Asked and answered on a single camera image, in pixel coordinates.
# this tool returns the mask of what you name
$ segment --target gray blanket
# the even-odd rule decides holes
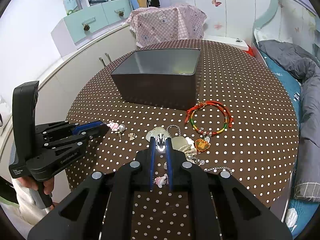
[[[320,65],[298,45],[260,41],[260,49],[302,83],[302,120],[294,198],[320,202]]]

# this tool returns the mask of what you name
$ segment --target human hand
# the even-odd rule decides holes
[[[21,178],[18,178],[17,180],[21,183],[21,185],[23,187],[38,190],[38,185],[37,185],[36,181],[29,176],[21,177]],[[44,185],[44,193],[46,195],[49,195],[53,191],[53,188],[54,188],[54,177],[47,180],[47,181],[44,181],[43,185]]]

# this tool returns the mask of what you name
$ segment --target teal drawer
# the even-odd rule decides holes
[[[114,0],[102,3],[103,10],[106,14],[109,24],[121,21],[129,17],[131,13],[128,0]]]
[[[70,14],[64,18],[64,22],[74,43],[109,24],[101,4]],[[83,24],[88,24],[90,29],[85,31]]]

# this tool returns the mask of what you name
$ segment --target silver chain bracelet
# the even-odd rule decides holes
[[[169,136],[170,136],[170,138],[172,138],[171,134],[169,133],[169,129],[170,129],[171,127],[178,128],[178,134],[179,134],[179,136],[181,136],[181,129],[180,129],[180,127],[179,127],[178,125],[176,125],[176,124],[170,124],[170,125],[167,127],[167,129],[166,129],[167,132],[168,132],[168,134],[169,134]]]
[[[212,168],[209,168],[209,169],[204,169],[205,172],[214,171],[214,170],[226,170],[232,175],[232,170],[229,167],[225,167],[225,166],[219,166],[219,167],[212,167]]]

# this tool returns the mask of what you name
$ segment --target pink gingham cloth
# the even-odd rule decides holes
[[[143,48],[163,41],[202,39],[207,16],[195,6],[177,4],[167,8],[138,8],[126,23],[137,36],[137,46]]]

